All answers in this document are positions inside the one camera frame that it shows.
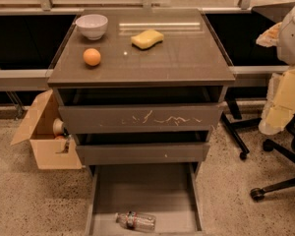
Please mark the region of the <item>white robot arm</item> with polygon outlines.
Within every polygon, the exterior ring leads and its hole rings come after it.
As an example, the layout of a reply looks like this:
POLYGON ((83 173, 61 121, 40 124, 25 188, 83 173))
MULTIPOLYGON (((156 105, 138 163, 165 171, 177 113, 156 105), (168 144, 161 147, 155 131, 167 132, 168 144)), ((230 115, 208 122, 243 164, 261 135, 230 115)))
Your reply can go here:
POLYGON ((262 33, 256 44, 275 46, 277 58, 289 66, 282 75, 271 76, 259 124, 263 134, 274 135, 283 131, 295 114, 295 6, 282 22, 262 33))

